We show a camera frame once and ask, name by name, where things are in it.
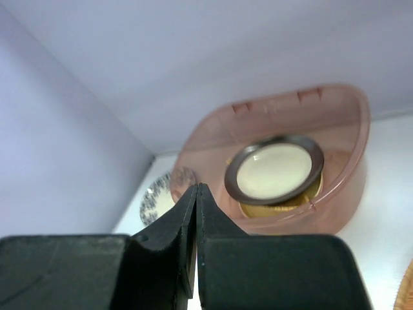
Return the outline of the brown rimmed cream plate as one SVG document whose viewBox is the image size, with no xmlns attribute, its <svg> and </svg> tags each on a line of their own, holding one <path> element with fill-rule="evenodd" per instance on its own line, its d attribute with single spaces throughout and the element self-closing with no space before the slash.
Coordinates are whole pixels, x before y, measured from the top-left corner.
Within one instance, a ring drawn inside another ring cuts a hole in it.
<svg viewBox="0 0 413 310">
<path fill-rule="evenodd" d="M 305 192 L 322 173 L 325 155 L 319 144 L 301 134 L 261 139 L 235 154 L 224 186 L 233 199 L 273 206 Z"/>
</svg>

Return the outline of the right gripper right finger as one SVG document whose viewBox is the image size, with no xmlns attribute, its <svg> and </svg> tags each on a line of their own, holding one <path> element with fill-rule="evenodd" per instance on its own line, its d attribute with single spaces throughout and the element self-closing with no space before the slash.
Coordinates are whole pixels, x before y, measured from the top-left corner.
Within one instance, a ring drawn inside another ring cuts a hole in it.
<svg viewBox="0 0 413 310">
<path fill-rule="evenodd" d="M 196 197 L 198 292 L 202 309 L 231 309 L 242 274 L 239 243 L 247 233 L 218 206 L 205 183 Z"/>
</svg>

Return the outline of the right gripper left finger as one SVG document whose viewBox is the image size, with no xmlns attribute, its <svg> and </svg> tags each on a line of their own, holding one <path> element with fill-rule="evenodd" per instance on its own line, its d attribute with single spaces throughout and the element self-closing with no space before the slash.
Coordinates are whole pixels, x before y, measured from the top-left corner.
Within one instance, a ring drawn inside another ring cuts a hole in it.
<svg viewBox="0 0 413 310">
<path fill-rule="evenodd" d="M 194 295 L 197 185 L 135 234 L 132 267 L 138 309 L 186 309 Z"/>
</svg>

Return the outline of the orange woven bamboo tray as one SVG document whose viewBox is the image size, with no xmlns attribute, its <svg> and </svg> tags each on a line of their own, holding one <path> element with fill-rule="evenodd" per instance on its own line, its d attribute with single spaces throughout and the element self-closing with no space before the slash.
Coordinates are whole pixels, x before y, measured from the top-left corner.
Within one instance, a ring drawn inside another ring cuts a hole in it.
<svg viewBox="0 0 413 310">
<path fill-rule="evenodd" d="M 413 310 L 413 261 L 410 261 L 399 285 L 393 310 Z"/>
</svg>

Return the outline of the yellow plastic plate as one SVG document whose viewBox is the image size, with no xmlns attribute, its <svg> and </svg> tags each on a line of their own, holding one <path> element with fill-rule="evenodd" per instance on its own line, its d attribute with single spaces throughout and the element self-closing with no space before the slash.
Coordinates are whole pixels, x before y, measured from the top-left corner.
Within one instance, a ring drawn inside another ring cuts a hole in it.
<svg viewBox="0 0 413 310">
<path fill-rule="evenodd" d="M 303 191 L 301 194 L 306 194 L 309 198 L 309 201 L 316 197 L 323 188 L 323 175 L 321 174 L 313 184 Z M 246 218 L 266 218 L 276 216 L 278 214 L 282 214 L 284 212 L 277 212 L 271 209 L 271 206 L 266 205 L 248 205 L 245 203 L 241 203 L 233 199 L 229 194 L 223 193 L 222 200 L 227 201 L 229 208 L 232 211 L 237 210 Z"/>
</svg>

